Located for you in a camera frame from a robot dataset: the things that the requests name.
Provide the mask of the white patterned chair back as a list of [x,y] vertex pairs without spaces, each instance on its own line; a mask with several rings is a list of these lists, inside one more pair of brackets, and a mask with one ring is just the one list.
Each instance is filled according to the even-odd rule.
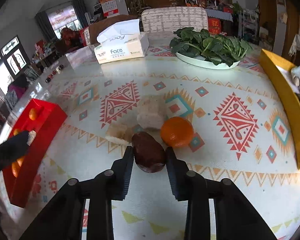
[[185,27],[195,31],[208,30],[206,10],[201,7],[164,7],[147,9],[141,14],[143,31],[147,33],[173,32]]

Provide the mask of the white oval plate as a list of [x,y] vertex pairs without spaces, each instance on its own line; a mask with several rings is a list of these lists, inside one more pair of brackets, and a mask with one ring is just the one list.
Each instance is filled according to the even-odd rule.
[[197,57],[188,57],[180,53],[176,53],[176,56],[181,60],[190,65],[206,68],[206,69],[213,69],[213,70],[228,70],[231,68],[235,68],[240,62],[234,62],[230,67],[226,63],[220,63],[218,65],[213,64],[210,61],[206,61],[204,57],[197,56]]

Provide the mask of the white tissue box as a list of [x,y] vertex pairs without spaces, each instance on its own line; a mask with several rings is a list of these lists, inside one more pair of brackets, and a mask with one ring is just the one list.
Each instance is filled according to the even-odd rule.
[[146,56],[148,36],[140,31],[134,35],[117,35],[99,43],[94,53],[99,64]]

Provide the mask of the green spinach leaves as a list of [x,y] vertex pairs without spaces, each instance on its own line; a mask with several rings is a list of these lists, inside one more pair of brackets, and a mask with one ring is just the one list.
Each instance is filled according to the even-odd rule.
[[229,67],[241,61],[253,49],[249,42],[236,37],[211,36],[208,30],[195,31],[185,27],[173,32],[176,37],[170,41],[172,53],[188,57],[202,56],[215,65],[226,63]]

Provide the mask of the beige sugarcane chunk back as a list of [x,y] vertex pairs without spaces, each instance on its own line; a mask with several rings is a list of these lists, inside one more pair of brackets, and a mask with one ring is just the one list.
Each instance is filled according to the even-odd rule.
[[110,124],[105,138],[117,145],[128,145],[131,143],[133,131],[127,125],[124,124]]

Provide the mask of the yellow taped cardboard tray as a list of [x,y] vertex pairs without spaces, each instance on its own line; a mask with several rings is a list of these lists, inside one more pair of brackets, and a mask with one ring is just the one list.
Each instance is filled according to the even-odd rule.
[[262,49],[259,58],[260,65],[273,84],[284,106],[294,139],[296,162],[300,171],[300,101],[288,84],[281,69],[290,71],[295,65],[279,55]]

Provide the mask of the large brown date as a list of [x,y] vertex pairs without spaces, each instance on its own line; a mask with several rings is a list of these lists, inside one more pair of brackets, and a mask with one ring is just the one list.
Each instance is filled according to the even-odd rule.
[[167,162],[166,152],[147,132],[138,132],[132,136],[132,146],[136,165],[147,173],[161,171]]

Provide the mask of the large orange mandarin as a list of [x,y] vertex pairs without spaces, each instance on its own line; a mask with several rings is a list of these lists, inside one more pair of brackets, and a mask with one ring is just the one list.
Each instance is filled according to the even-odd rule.
[[20,162],[18,160],[12,163],[12,174],[15,176],[15,178],[18,177],[21,165],[22,165],[22,162]]

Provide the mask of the beige sugarcane chunk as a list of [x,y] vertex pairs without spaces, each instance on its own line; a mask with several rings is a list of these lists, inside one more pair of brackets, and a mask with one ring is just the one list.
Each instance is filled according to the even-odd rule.
[[105,138],[117,145],[128,145],[131,143],[133,131],[127,125],[124,124],[110,124]]
[[137,122],[143,129],[161,129],[166,118],[162,95],[145,95],[138,102]]
[[34,130],[32,130],[32,131],[30,131],[30,132],[28,133],[27,144],[28,144],[29,146],[33,143],[33,141],[34,141],[36,135],[37,135],[37,133],[36,133]]

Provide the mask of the small orange mandarin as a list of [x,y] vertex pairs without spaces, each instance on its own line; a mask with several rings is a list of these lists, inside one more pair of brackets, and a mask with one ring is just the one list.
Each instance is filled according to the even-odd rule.
[[29,119],[32,120],[32,121],[34,121],[34,120],[37,119],[37,116],[38,116],[37,110],[35,108],[30,109],[30,111],[29,111]]

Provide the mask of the beige sugarcane chunk front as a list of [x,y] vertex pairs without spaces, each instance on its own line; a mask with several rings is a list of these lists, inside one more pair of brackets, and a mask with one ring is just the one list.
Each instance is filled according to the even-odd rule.
[[143,129],[161,129],[166,118],[162,95],[145,95],[138,102],[137,122]]

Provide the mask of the small toy items cluster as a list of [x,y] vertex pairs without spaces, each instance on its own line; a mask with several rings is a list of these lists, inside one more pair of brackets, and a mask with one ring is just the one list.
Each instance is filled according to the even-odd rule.
[[53,68],[51,74],[49,74],[45,80],[46,83],[50,83],[51,80],[55,77],[55,75],[60,74],[61,71],[64,69],[64,66],[62,64],[56,66]]

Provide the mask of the brown chair back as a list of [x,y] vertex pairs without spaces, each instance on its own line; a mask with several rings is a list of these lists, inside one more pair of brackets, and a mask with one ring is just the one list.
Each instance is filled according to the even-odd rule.
[[117,35],[140,33],[140,19],[133,15],[118,15],[89,25],[90,44],[102,43]]

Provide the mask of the red shallow box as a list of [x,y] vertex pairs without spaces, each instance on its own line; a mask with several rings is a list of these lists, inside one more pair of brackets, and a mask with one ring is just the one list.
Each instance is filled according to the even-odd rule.
[[[37,119],[34,121],[29,119],[29,111],[32,108],[38,112]],[[31,99],[17,119],[8,136],[9,138],[15,136],[14,131],[16,129],[20,132],[34,130],[37,135],[29,146],[18,177],[15,178],[12,174],[12,165],[7,166],[2,171],[8,198],[12,205],[21,208],[26,206],[38,167],[66,118],[67,114],[57,104]]]

